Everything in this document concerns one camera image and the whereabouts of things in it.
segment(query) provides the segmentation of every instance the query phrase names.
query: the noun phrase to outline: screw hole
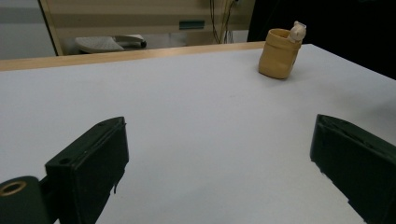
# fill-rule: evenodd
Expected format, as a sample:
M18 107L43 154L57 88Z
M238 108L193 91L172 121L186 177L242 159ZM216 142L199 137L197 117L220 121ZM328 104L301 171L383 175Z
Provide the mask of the screw hole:
M9 183L0 189L0 196L4 197L4 196L8 196L8 195L17 193L17 192L21 191L22 189L24 189L24 187L26 187L26 182L24 182L24 181L16 181L16 182Z
M69 159L69 158L64 158L64 159L62 159L62 160L59 161L59 163L62 164L62 165L65 165L65 164L67 164L67 163L69 163L69 162L70 162L70 159Z

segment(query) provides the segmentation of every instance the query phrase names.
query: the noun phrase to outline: small plush toy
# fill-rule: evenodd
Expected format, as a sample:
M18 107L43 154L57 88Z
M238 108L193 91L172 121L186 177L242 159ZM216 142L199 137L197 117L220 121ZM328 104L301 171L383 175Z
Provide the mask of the small plush toy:
M291 43L301 42L306 35L306 25L295 21L293 28L290 30L288 40Z

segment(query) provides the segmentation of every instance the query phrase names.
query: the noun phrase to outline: table surface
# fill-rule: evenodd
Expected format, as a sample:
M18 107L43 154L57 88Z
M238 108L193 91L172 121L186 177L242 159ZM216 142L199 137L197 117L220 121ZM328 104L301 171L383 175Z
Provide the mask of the table surface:
M2 61L0 180L44 177L92 125L124 116L131 160L98 223L364 223L309 158L315 119L394 145L396 82L313 45L272 79L257 72L262 44Z

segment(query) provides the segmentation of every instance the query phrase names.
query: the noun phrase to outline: black cable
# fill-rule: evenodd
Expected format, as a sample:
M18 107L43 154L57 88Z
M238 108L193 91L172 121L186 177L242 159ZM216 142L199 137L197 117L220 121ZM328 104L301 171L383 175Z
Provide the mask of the black cable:
M220 39L218 36L218 31L216 30L215 26L215 1L210 0L210 19L212 20L212 31L213 31L213 36L215 37L216 43L220 43Z
M231 10L233 9L233 4L235 3L235 0L233 0L230 4L230 7L228 8L228 15L227 15L227 20L225 22L225 36L224 36L224 43L227 43L228 40L230 40L231 43L233 43L233 31L229 31L228 29L228 23L230 21L231 17Z

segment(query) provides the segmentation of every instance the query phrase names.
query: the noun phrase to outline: yellow cup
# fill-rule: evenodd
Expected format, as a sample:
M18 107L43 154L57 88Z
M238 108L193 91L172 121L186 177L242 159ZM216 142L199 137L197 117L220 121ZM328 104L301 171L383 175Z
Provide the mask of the yellow cup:
M259 72L268 77L284 79L289 77L302 42L288 40L290 31L272 29L265 39L259 62Z

